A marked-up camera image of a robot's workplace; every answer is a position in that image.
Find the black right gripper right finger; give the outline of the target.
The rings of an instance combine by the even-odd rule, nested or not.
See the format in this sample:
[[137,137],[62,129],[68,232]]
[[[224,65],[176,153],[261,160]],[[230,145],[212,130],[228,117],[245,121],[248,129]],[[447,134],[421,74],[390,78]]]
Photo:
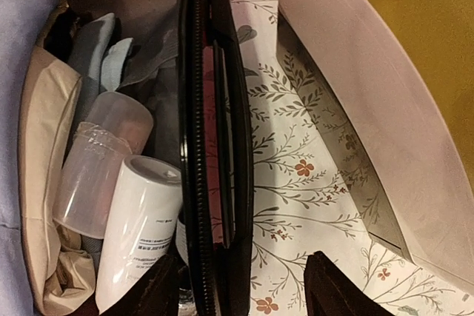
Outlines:
[[321,251],[307,258],[304,269],[307,313],[313,316],[391,316],[366,296]]

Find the white cylindrical bottle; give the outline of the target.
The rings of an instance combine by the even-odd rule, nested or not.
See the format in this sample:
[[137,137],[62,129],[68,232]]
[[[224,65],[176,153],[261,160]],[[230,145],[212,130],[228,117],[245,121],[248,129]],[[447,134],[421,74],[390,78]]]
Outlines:
[[182,203],[179,169],[142,155],[122,161],[96,283],[96,305],[101,314],[166,254]]

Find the light blue shirt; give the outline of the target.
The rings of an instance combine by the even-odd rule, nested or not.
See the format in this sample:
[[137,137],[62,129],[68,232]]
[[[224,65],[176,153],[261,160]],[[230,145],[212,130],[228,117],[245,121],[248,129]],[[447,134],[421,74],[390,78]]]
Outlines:
[[1,0],[1,314],[33,315],[21,247],[19,115],[36,40],[59,0]]

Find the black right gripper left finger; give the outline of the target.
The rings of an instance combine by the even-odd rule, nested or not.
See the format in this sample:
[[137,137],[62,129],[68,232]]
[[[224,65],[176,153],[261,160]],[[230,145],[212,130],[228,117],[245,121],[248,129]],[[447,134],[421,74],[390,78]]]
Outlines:
[[164,255],[109,309],[105,316],[176,316],[178,314],[178,263]]

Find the pink and teal kids suitcase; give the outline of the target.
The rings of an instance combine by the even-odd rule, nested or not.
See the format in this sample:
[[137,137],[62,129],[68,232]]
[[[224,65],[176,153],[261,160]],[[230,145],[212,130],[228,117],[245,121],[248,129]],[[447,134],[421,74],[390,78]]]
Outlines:
[[[132,38],[133,47],[118,89],[107,92],[149,110],[153,128],[139,155],[181,173],[183,203],[165,254],[177,259],[178,297],[188,288],[199,315],[247,315],[252,129],[230,0],[59,0],[34,47],[70,66],[80,29],[108,13],[113,43]],[[104,237],[80,237],[97,283]],[[69,315],[100,315],[96,284]]]

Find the pale blue denim garment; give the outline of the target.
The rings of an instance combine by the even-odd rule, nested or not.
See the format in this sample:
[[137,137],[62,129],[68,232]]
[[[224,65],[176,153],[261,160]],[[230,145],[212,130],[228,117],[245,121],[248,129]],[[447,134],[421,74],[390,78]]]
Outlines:
[[100,93],[118,89],[132,38],[113,43],[116,15],[108,13],[83,26],[73,45],[68,64],[82,76],[75,119],[83,121]]

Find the beige garment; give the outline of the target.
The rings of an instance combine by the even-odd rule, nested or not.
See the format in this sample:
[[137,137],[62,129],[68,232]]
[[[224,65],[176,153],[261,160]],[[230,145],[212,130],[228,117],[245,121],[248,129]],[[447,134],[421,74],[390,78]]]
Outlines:
[[21,236],[35,308],[69,315],[93,293],[93,259],[78,233],[53,221],[53,205],[81,89],[81,76],[34,47],[21,98],[19,183]]

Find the floral patterned table mat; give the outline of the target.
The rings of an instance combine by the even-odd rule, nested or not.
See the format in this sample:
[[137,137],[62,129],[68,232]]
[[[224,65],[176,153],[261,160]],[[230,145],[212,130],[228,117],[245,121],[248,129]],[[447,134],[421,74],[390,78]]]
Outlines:
[[305,315],[304,267],[323,252],[394,315],[471,315],[467,293],[374,241],[353,199],[381,183],[279,0],[230,0],[247,76],[255,169],[252,315]]

